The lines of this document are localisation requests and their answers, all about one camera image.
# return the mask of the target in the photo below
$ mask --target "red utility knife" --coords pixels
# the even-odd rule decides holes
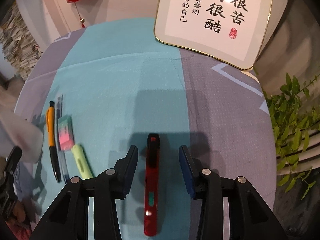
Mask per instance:
[[[157,234],[159,152],[159,135],[150,133],[147,142],[146,189],[144,194],[144,234],[146,236]]]

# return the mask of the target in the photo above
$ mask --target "table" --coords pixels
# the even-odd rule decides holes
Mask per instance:
[[[44,128],[49,101],[59,94],[63,114],[72,116],[75,141],[84,147],[95,176],[113,167],[130,145],[139,149],[131,192],[116,202],[124,240],[147,238],[141,153],[150,132],[159,133],[161,140],[160,233],[154,239],[196,236],[200,202],[191,201],[185,189],[178,160],[183,144],[220,176],[247,177],[273,207],[275,145],[254,74],[161,44],[153,24],[153,18],[124,19],[69,33],[50,45],[26,81],[15,112],[42,129],[45,138],[41,160],[20,163],[16,176],[17,195],[33,226],[64,186],[53,176]],[[70,176],[79,175],[70,152],[66,159]]]

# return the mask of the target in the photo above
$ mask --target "teal fabric stripe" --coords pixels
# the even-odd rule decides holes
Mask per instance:
[[[178,148],[190,145],[190,131],[180,52],[155,40],[153,23],[153,18],[140,18],[89,27],[57,71],[45,106],[63,94],[63,114],[72,116],[75,141],[84,146],[95,176],[113,167],[130,145],[138,147],[131,192],[116,202],[123,240],[148,238],[143,230],[144,153],[148,133],[160,133],[160,233],[153,238],[187,240],[190,197]],[[64,185],[55,182],[46,132],[44,137],[41,177],[46,210]],[[72,154],[66,153],[66,158],[70,177],[79,175]],[[91,202],[89,239],[92,210]]]

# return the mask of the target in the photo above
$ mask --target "orange pen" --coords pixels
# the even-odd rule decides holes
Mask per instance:
[[[58,159],[56,142],[54,139],[54,102],[53,101],[50,101],[50,106],[46,113],[46,124],[47,124],[47,130],[48,130],[49,152],[50,152],[50,159],[51,159],[53,174],[57,182],[61,182],[59,159]]]

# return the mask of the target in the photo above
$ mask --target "white plastic container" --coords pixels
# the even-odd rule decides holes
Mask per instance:
[[[21,160],[37,163],[43,145],[43,133],[33,124],[0,104],[0,156],[8,157],[14,146],[22,150]]]

